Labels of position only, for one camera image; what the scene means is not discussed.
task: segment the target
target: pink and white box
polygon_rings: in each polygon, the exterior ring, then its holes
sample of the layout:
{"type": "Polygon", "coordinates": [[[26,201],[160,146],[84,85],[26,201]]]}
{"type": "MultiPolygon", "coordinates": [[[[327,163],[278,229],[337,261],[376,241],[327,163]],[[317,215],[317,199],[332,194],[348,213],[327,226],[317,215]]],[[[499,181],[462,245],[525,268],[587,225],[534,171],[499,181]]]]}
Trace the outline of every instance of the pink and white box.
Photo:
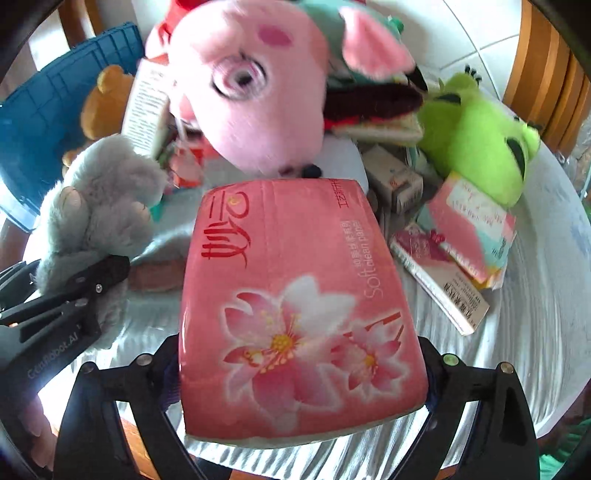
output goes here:
{"type": "Polygon", "coordinates": [[[423,356],[357,182],[262,180],[203,198],[183,290],[186,432],[270,448],[420,408],[423,356]]]}

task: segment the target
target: pink flower print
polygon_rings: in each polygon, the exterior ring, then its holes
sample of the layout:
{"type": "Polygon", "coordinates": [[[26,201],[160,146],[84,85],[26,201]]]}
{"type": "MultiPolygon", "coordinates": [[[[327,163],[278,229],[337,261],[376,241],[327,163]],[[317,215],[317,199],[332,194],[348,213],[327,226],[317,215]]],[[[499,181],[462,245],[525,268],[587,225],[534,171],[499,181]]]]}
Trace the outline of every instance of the pink flower print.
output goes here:
{"type": "Polygon", "coordinates": [[[239,342],[223,359],[239,365],[228,380],[230,397],[250,385],[255,402],[284,431],[295,428],[301,404],[333,407],[337,398],[320,365],[330,364],[354,297],[320,294],[308,275],[293,281],[279,300],[253,292],[236,296],[244,309],[225,309],[228,331],[239,342]]]}
{"type": "Polygon", "coordinates": [[[385,323],[376,322],[369,328],[358,326],[343,335],[342,341],[332,349],[332,364],[349,374],[349,390],[361,387],[366,396],[371,394],[371,387],[383,393],[396,392],[393,380],[403,372],[392,358],[401,346],[404,325],[391,340],[391,328],[385,323]]]}

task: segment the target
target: metal bolt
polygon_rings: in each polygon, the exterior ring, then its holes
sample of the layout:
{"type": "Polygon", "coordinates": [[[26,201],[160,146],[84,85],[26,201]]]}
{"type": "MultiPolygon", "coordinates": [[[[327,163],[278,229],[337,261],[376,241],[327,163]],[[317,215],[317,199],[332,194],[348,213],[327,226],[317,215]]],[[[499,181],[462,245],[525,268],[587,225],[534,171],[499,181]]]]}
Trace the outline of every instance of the metal bolt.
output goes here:
{"type": "Polygon", "coordinates": [[[149,365],[152,363],[152,355],[150,355],[149,353],[142,353],[135,360],[135,363],[137,363],[141,367],[145,367],[146,365],[149,365]]]}
{"type": "Polygon", "coordinates": [[[460,359],[453,353],[446,353],[443,355],[443,363],[449,365],[450,367],[455,367],[458,363],[460,363],[460,359]]]}
{"type": "Polygon", "coordinates": [[[515,371],[515,368],[509,362],[503,362],[501,363],[501,371],[504,374],[511,374],[515,371]]]}
{"type": "Polygon", "coordinates": [[[80,367],[80,370],[82,370],[82,373],[84,373],[84,374],[89,374],[94,369],[95,369],[95,365],[92,362],[86,362],[85,364],[82,364],[82,366],[80,367]]]}

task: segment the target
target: pink cheek spot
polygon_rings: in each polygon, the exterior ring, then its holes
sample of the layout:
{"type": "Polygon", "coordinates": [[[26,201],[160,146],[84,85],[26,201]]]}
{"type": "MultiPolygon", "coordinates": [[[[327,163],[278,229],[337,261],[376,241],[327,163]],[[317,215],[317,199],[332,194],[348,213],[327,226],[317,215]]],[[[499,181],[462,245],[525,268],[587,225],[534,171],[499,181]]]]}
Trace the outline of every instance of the pink cheek spot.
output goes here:
{"type": "Polygon", "coordinates": [[[274,25],[262,25],[258,31],[261,41],[271,47],[291,47],[290,36],[274,25]]]}

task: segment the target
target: blue bin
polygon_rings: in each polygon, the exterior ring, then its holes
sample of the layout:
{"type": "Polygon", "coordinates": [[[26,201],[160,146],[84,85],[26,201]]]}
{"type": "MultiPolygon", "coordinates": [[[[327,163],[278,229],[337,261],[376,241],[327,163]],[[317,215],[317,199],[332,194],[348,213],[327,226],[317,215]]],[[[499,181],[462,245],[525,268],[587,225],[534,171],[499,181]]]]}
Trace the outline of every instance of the blue bin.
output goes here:
{"type": "Polygon", "coordinates": [[[86,141],[80,112],[99,73],[117,64],[135,74],[143,56],[138,28],[125,23],[53,61],[1,105],[0,176],[6,188],[0,208],[23,230],[33,229],[43,197],[61,179],[62,155],[86,141]]]}

